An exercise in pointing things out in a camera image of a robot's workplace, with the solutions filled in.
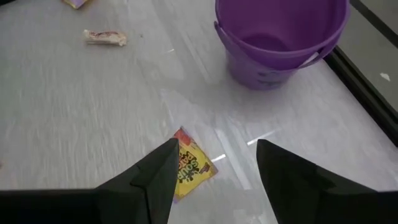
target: wrapped candy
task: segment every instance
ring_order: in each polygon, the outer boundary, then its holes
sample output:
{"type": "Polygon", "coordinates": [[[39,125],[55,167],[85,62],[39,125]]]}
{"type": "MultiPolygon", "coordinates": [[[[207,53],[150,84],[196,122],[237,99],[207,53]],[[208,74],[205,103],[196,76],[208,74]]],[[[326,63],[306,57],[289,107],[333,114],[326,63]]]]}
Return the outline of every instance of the wrapped candy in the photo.
{"type": "Polygon", "coordinates": [[[116,44],[123,46],[127,42],[127,37],[115,31],[93,32],[84,30],[83,35],[87,44],[116,44]]]}

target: bucket handle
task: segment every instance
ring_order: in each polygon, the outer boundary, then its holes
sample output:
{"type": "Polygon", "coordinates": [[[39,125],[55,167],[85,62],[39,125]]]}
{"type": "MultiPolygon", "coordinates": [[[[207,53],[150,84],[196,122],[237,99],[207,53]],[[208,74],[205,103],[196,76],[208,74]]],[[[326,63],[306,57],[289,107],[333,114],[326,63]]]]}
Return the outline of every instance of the bucket handle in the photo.
{"type": "MultiPolygon", "coordinates": [[[[263,65],[261,65],[260,63],[254,61],[253,59],[251,59],[245,52],[243,52],[241,50],[241,48],[239,46],[237,46],[229,37],[228,35],[225,33],[225,31],[223,30],[223,28],[221,28],[220,24],[218,24],[217,21],[214,21],[214,27],[217,31],[218,36],[220,37],[222,43],[224,43],[224,45],[230,45],[231,47],[234,48],[235,51],[239,52],[244,58],[246,58],[248,60],[248,62],[252,62],[254,65],[258,66],[258,67],[264,67],[263,65]]],[[[294,72],[298,69],[301,68],[305,68],[308,66],[313,65],[314,63],[317,63],[318,61],[320,61],[321,59],[323,59],[326,55],[328,55],[333,49],[335,48],[335,45],[326,45],[324,48],[322,48],[319,52],[319,54],[312,59],[311,61],[300,65],[297,68],[293,68],[293,69],[289,69],[289,70],[269,70],[267,72],[269,73],[287,73],[287,72],[294,72]]]]}

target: candy bar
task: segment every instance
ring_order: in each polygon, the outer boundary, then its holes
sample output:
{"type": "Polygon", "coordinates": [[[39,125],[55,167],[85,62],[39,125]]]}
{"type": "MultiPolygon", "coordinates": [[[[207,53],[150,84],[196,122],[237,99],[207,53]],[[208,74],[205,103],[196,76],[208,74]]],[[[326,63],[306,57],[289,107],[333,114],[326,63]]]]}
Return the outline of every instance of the candy bar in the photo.
{"type": "Polygon", "coordinates": [[[83,34],[88,44],[117,44],[123,46],[127,42],[127,37],[124,34],[115,31],[97,33],[84,30],[83,34]]]}

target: black frame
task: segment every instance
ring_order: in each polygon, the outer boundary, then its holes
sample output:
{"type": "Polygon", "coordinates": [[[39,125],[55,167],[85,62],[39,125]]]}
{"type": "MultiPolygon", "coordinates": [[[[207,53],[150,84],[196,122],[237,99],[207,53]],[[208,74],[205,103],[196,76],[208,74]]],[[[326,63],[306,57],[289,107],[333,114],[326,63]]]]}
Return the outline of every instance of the black frame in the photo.
{"type": "Polygon", "coordinates": [[[398,146],[398,113],[372,86],[354,63],[336,47],[325,62],[362,104],[375,122],[398,146]]]}
{"type": "Polygon", "coordinates": [[[375,13],[372,12],[360,0],[351,0],[351,5],[358,10],[389,42],[398,48],[398,35],[385,24],[375,13]]]}

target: yellow candy package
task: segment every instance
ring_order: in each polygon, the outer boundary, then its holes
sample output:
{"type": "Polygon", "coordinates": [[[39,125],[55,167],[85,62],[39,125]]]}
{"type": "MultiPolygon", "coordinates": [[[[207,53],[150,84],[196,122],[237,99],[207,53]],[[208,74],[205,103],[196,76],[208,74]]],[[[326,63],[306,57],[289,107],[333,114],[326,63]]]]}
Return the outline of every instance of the yellow candy package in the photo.
{"type": "Polygon", "coordinates": [[[204,180],[213,177],[218,171],[183,128],[180,128],[174,134],[174,137],[180,142],[180,163],[174,193],[174,202],[178,202],[204,180]]]}

